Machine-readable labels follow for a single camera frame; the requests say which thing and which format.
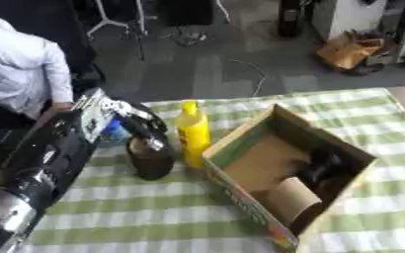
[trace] cable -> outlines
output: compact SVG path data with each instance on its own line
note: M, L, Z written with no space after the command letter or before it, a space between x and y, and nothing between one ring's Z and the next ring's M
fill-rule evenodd
M260 68L259 66L255 65L255 64L245 62L245 61L241 61L241 60L237 60L237 59L229 59L229 60L232 61L232 62L247 65L247 66L255 69L256 71L258 71L258 73L261 75L261 80L256 85L255 91L252 93L252 98L256 97L258 95L258 93L261 91L261 87L263 86L264 81L266 81L266 79L267 79L267 73L264 72L264 70L262 68Z

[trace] yellow plastic bottle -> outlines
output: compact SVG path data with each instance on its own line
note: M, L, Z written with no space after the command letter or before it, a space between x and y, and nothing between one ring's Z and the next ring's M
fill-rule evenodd
M192 168L203 166L202 153L210 145L207 115L197 107L196 101L186 101L176 120L183 147L184 160Z

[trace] green checkered tablecloth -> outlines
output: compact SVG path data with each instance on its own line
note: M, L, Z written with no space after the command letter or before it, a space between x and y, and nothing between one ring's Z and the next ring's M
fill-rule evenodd
M278 103L377 156L301 252L405 252L405 112L384 89L201 101L213 140ZM168 124L180 102L148 104ZM172 141L177 139L171 132ZM44 217L24 252L273 252L262 229L177 163L145 182L122 146L100 148Z

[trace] robotic arm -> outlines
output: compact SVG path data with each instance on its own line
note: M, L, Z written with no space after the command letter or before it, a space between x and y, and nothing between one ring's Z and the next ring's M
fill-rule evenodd
M83 95L71 111L31 129L0 168L0 252L16 252L43 217L70 188L92 156L113 118L150 148L165 124L147 108L114 101L101 89Z

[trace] gray carpet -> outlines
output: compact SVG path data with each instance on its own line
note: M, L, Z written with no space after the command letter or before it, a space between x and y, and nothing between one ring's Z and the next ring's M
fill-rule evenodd
M324 68L312 57L319 43L308 28L292 41L271 36L272 21L278 15L276 1L226 0L225 5L232 23L224 24L217 17L212 26L203 28L209 40L193 47L177 46L168 37L174 29L148 24L145 61L138 58L135 40L125 37L121 29L98 31L94 47L109 78L105 89L113 96L141 102L251 96L261 79L259 72L231 59L255 64L267 73L259 96L405 86L405 70L399 66L364 77Z

